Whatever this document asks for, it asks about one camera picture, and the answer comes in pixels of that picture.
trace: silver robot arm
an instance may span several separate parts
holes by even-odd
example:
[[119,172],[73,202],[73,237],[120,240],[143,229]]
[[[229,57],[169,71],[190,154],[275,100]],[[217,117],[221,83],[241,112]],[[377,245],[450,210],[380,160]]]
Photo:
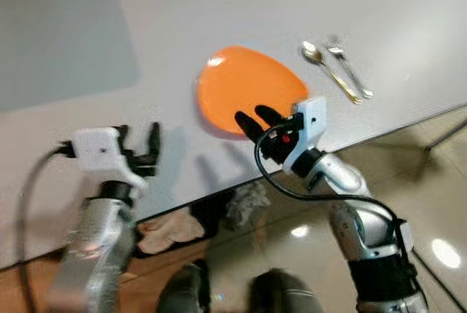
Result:
[[[373,198],[363,175],[332,153],[315,148],[325,130],[325,101],[316,98],[294,107],[303,118],[297,145],[285,159],[283,169],[304,178],[311,190],[324,179],[340,195]],[[413,248],[407,222],[398,220],[404,251]],[[365,201],[335,201],[330,223],[346,258],[358,292],[357,310],[362,313],[425,313],[428,304],[414,266],[402,258],[394,222],[387,210]]]
[[[326,128],[325,105],[324,98],[303,101],[294,105],[293,115],[286,119],[271,108],[258,106],[256,114],[272,126],[267,132],[243,112],[236,113],[236,121],[256,143],[258,167],[279,191],[294,198],[308,198],[270,180],[260,166],[258,149],[264,158],[282,164],[285,173],[303,178],[308,190],[324,180],[336,194],[372,199],[365,179],[355,167],[316,148]],[[406,256],[413,246],[408,224],[396,219],[377,202],[330,202],[331,227],[358,292],[357,310],[362,313],[428,312],[417,272]]]
[[[372,197],[361,173],[333,154],[323,154],[306,177],[321,176],[337,194]],[[404,263],[391,216],[365,201],[336,201],[330,223],[347,260],[362,313],[425,313],[428,305],[412,265]],[[412,251],[407,222],[400,224],[405,250]]]
[[48,296],[51,312],[115,311],[119,276],[136,243],[133,207],[146,188],[142,177],[155,174],[160,149],[159,125],[153,124],[147,155],[123,149],[128,127],[78,131],[74,154],[87,177],[100,184],[85,200],[70,233],[66,253]]

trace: cloth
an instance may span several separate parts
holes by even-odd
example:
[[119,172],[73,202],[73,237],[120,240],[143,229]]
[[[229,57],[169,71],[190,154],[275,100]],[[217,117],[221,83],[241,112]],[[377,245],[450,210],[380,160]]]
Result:
[[143,235],[139,249],[155,255],[170,248],[175,242],[188,242],[204,236],[203,226],[190,214],[188,207],[138,225]]
[[263,212],[271,206],[266,189],[260,182],[242,185],[235,189],[234,197],[227,204],[225,226],[232,231],[243,229],[254,214]]

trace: wooden floor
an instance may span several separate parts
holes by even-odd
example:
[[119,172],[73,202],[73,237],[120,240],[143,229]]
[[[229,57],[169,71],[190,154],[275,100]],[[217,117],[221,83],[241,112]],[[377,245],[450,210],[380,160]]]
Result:
[[[204,258],[208,241],[145,259],[134,258],[120,278],[117,312],[155,312],[159,293],[170,276],[186,263]],[[58,261],[40,258],[28,265],[39,312],[45,311],[47,292],[58,271]],[[0,307],[2,312],[26,312],[20,290],[18,270],[0,272]]]

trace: silver fork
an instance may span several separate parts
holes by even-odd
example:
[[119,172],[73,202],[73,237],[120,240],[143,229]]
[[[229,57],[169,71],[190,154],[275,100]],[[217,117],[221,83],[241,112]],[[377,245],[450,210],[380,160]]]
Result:
[[363,83],[358,79],[357,76],[352,71],[352,68],[350,67],[349,61],[345,58],[344,56],[344,51],[337,45],[332,45],[332,46],[327,46],[328,52],[330,52],[332,55],[338,59],[344,67],[344,70],[346,73],[349,75],[349,77],[352,79],[354,82],[355,86],[357,87],[358,91],[361,93],[361,95],[364,98],[370,99],[373,97],[373,92],[370,90],[366,89]]

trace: floor tile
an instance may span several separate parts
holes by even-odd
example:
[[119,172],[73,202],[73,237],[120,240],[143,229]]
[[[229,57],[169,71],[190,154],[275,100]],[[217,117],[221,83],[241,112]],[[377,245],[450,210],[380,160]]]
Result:
[[258,231],[265,232],[258,239],[270,267],[284,268],[304,280],[325,312],[353,312],[357,294],[325,207],[312,207]]
[[338,155],[359,169],[371,186],[442,155],[438,149],[425,154],[423,147],[429,141],[423,128],[415,125],[339,151]]
[[[440,157],[429,161],[421,176],[419,171],[411,170],[404,178],[379,183],[375,191],[379,200],[409,221],[415,246],[428,265],[456,295],[465,297],[467,180],[458,169],[447,157]],[[434,244],[440,241],[453,246],[460,259],[458,268],[441,262],[442,258],[449,260],[455,255],[445,249],[441,254],[440,250],[436,251]]]
[[454,163],[460,173],[467,178],[467,146],[457,149],[456,151],[448,152],[446,156]]
[[459,309],[441,290],[433,277],[412,256],[411,262],[417,269],[417,279],[427,298],[430,313],[458,313]]
[[[303,180],[298,177],[280,172],[275,174],[274,178],[291,190],[298,191],[299,193],[308,193],[303,186]],[[264,215],[267,223],[290,217],[310,208],[310,205],[307,203],[288,198],[264,179],[262,179],[262,184],[266,189],[266,196],[271,202],[271,206]]]
[[217,246],[251,232],[253,232],[253,226],[251,222],[248,222],[248,224],[246,224],[245,227],[243,227],[242,229],[232,231],[230,229],[227,229],[225,227],[225,222],[221,220],[219,225],[219,231],[217,232],[215,237],[209,240],[209,244]]
[[[467,107],[422,122],[421,126],[429,134],[432,142],[464,120],[467,120]],[[444,152],[456,151],[462,147],[467,147],[467,128],[439,145]]]
[[268,270],[255,234],[209,248],[207,263],[211,274],[212,312],[245,312],[251,279]]

